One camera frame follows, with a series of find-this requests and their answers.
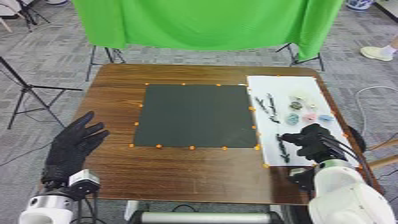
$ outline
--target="green backdrop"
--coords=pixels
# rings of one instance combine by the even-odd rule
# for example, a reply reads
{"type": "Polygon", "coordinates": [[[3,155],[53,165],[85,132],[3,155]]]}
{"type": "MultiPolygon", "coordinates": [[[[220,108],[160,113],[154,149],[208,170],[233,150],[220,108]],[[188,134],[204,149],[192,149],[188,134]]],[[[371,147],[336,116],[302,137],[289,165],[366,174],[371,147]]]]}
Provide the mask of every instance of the green backdrop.
{"type": "Polygon", "coordinates": [[[343,0],[73,0],[89,41],[192,50],[293,42],[300,60],[320,52],[343,0]]]}

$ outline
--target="table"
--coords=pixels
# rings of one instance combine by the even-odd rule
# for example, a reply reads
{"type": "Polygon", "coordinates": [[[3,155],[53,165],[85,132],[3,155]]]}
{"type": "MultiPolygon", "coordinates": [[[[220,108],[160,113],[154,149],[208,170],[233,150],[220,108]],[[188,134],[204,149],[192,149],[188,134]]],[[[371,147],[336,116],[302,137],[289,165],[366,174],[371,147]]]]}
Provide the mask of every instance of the table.
{"type": "MultiPolygon", "coordinates": [[[[350,133],[313,69],[105,65],[76,112],[78,117],[92,110],[94,122],[103,121],[110,130],[106,141],[85,163],[101,178],[101,198],[295,205],[307,203],[304,192],[286,180],[288,168],[263,168],[261,151],[130,147],[146,83],[234,85],[247,83],[247,75],[254,74],[316,77],[343,130],[350,133]]],[[[352,136],[348,140],[359,152],[352,136]]]]}

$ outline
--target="gray carpet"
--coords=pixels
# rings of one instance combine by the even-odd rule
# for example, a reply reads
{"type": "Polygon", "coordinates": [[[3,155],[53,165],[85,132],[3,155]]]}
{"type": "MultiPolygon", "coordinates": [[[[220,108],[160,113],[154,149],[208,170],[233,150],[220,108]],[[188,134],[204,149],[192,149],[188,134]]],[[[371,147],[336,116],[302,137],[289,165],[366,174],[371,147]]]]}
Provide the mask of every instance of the gray carpet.
{"type": "MultiPolygon", "coordinates": [[[[85,83],[83,79],[90,45],[73,6],[55,7],[39,2],[35,9],[50,19],[51,24],[41,21],[34,32],[28,33],[23,20],[7,20],[14,34],[9,34],[0,27],[0,53],[28,82],[41,85],[82,87],[87,90],[90,83],[85,83]]],[[[359,55],[359,48],[366,45],[384,46],[396,33],[396,23],[375,8],[364,13],[355,13],[343,8],[321,49],[327,67],[321,77],[346,122],[357,129],[362,127],[362,118],[353,100],[355,91],[375,85],[398,87],[398,59],[393,62],[369,60],[359,55]]],[[[286,52],[275,53],[275,49],[277,47],[245,51],[197,52],[133,45],[122,52],[131,64],[288,66],[289,55],[286,52]]],[[[106,62],[101,51],[96,61],[106,62]]],[[[318,62],[309,62],[302,66],[318,69],[318,62]]],[[[51,122],[51,117],[44,112],[30,113],[32,118],[43,122],[19,115],[12,130],[5,130],[18,93],[16,84],[0,74],[0,163],[23,152],[39,148],[60,131],[60,126],[51,122]]],[[[41,92],[44,99],[50,99],[53,94],[53,91],[41,92]]],[[[53,111],[66,123],[73,119],[82,99],[83,93],[67,92],[53,106],[53,111]]],[[[25,102],[27,108],[35,107],[30,100],[25,102]]],[[[385,90],[371,90],[362,95],[369,123],[364,138],[369,145],[385,141],[398,132],[396,100],[398,94],[385,90]]],[[[0,167],[2,224],[14,223],[28,196],[34,193],[46,152],[48,147],[0,167]]],[[[396,154],[396,148],[387,148],[366,152],[366,157],[373,161],[393,154],[396,154]]],[[[389,200],[398,196],[398,173],[391,176],[382,175],[396,169],[398,165],[394,164],[375,170],[377,176],[382,177],[380,183],[389,200]]],[[[99,204],[99,217],[108,223],[122,223],[124,201],[101,201],[99,204]]],[[[398,213],[398,199],[391,204],[398,213]]],[[[151,208],[162,211],[170,211],[174,205],[172,202],[151,202],[151,208]]],[[[194,206],[202,211],[249,212],[268,209],[266,206],[250,205],[194,204],[194,206]]]]}

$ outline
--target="black mat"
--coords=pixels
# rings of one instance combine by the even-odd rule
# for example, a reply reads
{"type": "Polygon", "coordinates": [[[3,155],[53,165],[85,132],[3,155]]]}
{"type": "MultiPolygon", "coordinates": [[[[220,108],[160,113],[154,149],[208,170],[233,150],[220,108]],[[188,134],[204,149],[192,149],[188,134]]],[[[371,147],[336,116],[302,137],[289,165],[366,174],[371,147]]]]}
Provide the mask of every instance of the black mat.
{"type": "Polygon", "coordinates": [[[249,106],[245,86],[151,85],[135,145],[254,147],[249,106]]]}

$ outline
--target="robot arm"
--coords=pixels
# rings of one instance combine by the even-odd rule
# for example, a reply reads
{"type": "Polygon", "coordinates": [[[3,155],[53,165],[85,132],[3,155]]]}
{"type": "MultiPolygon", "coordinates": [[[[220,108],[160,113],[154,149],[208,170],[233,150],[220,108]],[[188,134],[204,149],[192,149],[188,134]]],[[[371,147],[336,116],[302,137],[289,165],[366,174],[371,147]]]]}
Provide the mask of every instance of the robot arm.
{"type": "Polygon", "coordinates": [[[28,201],[19,224],[69,224],[74,202],[99,189],[98,177],[82,170],[85,157],[108,136],[103,123],[85,127],[92,118],[89,112],[53,139],[41,178],[44,188],[28,201]]]}
{"type": "Polygon", "coordinates": [[[311,179],[316,197],[309,202],[313,223],[394,224],[389,203],[368,186],[346,162],[339,144],[330,144],[330,139],[330,132],[318,124],[309,125],[298,134],[282,135],[282,140],[302,146],[298,156],[305,156],[318,163],[316,168],[305,171],[314,175],[311,179]]]}

